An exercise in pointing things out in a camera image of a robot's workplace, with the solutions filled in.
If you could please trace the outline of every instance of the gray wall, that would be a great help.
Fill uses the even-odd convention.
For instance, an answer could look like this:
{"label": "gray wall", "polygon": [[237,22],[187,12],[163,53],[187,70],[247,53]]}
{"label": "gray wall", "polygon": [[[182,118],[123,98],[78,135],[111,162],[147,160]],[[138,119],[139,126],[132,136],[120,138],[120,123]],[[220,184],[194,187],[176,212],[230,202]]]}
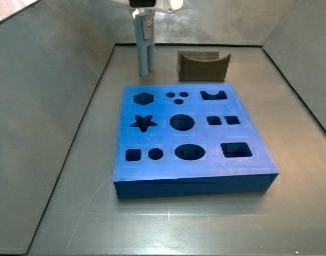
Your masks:
{"label": "gray wall", "polygon": [[[134,43],[127,6],[107,1],[107,24],[118,43]],[[172,14],[156,13],[158,43],[262,45],[294,0],[184,0]]]}
{"label": "gray wall", "polygon": [[104,0],[45,0],[0,25],[0,253],[25,253],[114,42]]}
{"label": "gray wall", "polygon": [[326,0],[298,0],[263,48],[326,130]]}

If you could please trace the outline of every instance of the circular hole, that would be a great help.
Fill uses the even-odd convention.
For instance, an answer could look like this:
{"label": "circular hole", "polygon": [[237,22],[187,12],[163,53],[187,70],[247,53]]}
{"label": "circular hole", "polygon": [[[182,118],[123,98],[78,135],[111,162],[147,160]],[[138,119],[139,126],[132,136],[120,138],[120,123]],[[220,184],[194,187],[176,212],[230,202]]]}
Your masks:
{"label": "circular hole", "polygon": [[204,149],[195,144],[184,144],[175,149],[175,155],[183,160],[198,160],[204,154]]}
{"label": "circular hole", "polygon": [[183,104],[183,100],[182,100],[182,99],[176,99],[176,100],[174,100],[174,102],[175,102],[175,104],[178,104],[178,105]]}
{"label": "circular hole", "polygon": [[162,151],[159,148],[152,148],[152,149],[148,151],[148,157],[150,157],[152,160],[159,160],[159,159],[163,157],[163,151]]}
{"label": "circular hole", "polygon": [[190,94],[188,94],[187,92],[180,92],[180,93],[179,93],[179,96],[180,96],[180,97],[188,97]]}
{"label": "circular hole", "polygon": [[178,131],[184,132],[194,127],[195,121],[190,116],[179,114],[170,118],[170,125]]}
{"label": "circular hole", "polygon": [[174,92],[168,92],[167,93],[167,97],[174,98],[175,97],[175,93]]}

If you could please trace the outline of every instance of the large circular hole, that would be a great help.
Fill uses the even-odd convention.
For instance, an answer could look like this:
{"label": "large circular hole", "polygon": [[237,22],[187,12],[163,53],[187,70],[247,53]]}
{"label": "large circular hole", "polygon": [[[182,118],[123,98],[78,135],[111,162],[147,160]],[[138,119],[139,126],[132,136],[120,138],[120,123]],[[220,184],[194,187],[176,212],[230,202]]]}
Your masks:
{"label": "large circular hole", "polygon": [[170,125],[178,131],[184,132],[194,127],[195,121],[190,116],[179,114],[170,118]]}
{"label": "large circular hole", "polygon": [[204,154],[204,149],[195,144],[184,144],[175,149],[175,155],[183,160],[198,160]]}
{"label": "large circular hole", "polygon": [[163,157],[163,151],[162,151],[159,148],[152,148],[152,149],[148,151],[148,157],[150,157],[152,160],[159,160],[159,159]]}

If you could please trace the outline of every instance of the star-shaped hole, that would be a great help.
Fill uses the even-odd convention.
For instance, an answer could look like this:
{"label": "star-shaped hole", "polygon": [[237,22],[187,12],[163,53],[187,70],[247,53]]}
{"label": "star-shaped hole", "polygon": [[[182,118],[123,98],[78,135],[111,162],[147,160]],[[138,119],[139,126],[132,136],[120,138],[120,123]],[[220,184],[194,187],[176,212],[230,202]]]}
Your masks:
{"label": "star-shaped hole", "polygon": [[158,124],[152,122],[152,115],[148,116],[135,116],[136,121],[130,125],[131,127],[139,127],[142,132],[146,132],[150,126],[156,126]]}

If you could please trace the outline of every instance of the hexagonal hole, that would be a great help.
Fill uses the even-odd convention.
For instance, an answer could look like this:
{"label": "hexagonal hole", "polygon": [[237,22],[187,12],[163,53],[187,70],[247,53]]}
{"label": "hexagonal hole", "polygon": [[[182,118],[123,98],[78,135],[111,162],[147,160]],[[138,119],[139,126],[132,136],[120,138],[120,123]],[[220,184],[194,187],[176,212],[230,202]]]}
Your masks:
{"label": "hexagonal hole", "polygon": [[134,96],[134,102],[140,105],[147,105],[154,102],[154,95],[147,92],[142,92]]}

